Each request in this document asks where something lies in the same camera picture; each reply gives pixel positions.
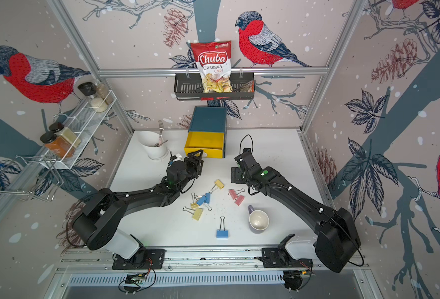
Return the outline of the blue binder clip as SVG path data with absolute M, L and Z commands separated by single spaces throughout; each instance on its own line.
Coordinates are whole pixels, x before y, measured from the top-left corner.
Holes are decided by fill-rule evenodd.
M 220 227 L 216 231 L 216 238 L 217 239 L 228 239 L 229 238 L 229 231 L 225 227 L 225 217 L 220 217 Z
M 207 194 L 204 194 L 203 196 L 201 196 L 200 198 L 198 198 L 198 200 L 197 200 L 196 203 L 197 203 L 197 205 L 201 206 L 201 205 L 207 203 L 207 201 L 208 201 L 208 195 L 207 195 Z
M 209 211 L 212 211 L 213 209 L 210 206 L 210 200 L 211 200 L 211 193 L 206 193 L 205 194 L 204 205 L 208 208 Z

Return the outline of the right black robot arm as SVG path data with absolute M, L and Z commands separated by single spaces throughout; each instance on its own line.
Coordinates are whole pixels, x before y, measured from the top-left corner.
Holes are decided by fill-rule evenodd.
M 317 235 L 313 246 L 321 263 L 335 273 L 341 272 L 361 247 L 352 214 L 314 200 L 276 169 L 262 168 L 250 148 L 243 149 L 235 161 L 231 181 L 247 185 L 251 196 L 262 193 L 289 208 Z

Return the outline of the blue binder clip front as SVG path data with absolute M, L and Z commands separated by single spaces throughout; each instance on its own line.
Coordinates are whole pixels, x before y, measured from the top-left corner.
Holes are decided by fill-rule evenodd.
M 220 217 L 220 227 L 216 231 L 216 238 L 217 239 L 228 239 L 229 238 L 229 231 L 225 227 L 225 217 Z

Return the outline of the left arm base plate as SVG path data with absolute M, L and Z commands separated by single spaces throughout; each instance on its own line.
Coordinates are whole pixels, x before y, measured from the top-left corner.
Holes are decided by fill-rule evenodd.
M 124 259 L 118 254 L 114 255 L 113 270 L 160 270 L 165 259 L 165 249 L 146 249 L 140 250 L 130 259 Z

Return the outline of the yellow top drawer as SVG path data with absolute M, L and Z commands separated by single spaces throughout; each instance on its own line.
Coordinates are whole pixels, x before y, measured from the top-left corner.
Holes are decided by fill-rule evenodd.
M 184 151 L 186 154 L 203 150 L 206 158 L 224 158 L 225 134 L 215 132 L 189 132 Z

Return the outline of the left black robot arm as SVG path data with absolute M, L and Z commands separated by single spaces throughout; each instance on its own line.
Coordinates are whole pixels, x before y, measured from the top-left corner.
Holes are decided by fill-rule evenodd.
M 144 245 L 134 236 L 128 235 L 118 226 L 124 216 L 150 208 L 163 208 L 174 203 L 185 187 L 201 176 L 203 150 L 181 155 L 172 155 L 166 169 L 166 176 L 151 188 L 133 192 L 113 192 L 101 189 L 85 204 L 72 223 L 90 250 L 105 248 L 139 267 L 146 260 Z

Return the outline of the pink binder clip pair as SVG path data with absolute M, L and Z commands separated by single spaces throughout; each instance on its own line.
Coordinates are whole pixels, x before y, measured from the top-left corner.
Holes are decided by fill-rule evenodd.
M 243 195 L 237 195 L 237 197 L 234 199 L 234 203 L 235 203 L 237 206 L 240 206 L 241 203 L 243 202 L 244 198 L 245 198 L 245 197 L 244 197 Z
M 245 192 L 245 189 L 230 189 L 228 191 L 228 194 L 232 197 L 233 200 L 236 200 L 243 192 Z

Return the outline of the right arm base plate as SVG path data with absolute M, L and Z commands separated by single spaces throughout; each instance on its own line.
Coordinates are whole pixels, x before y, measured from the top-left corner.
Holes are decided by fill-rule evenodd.
M 257 258 L 265 268 L 298 268 L 310 269 L 313 267 L 312 259 L 294 259 L 286 250 L 277 247 L 264 247 L 262 254 Z

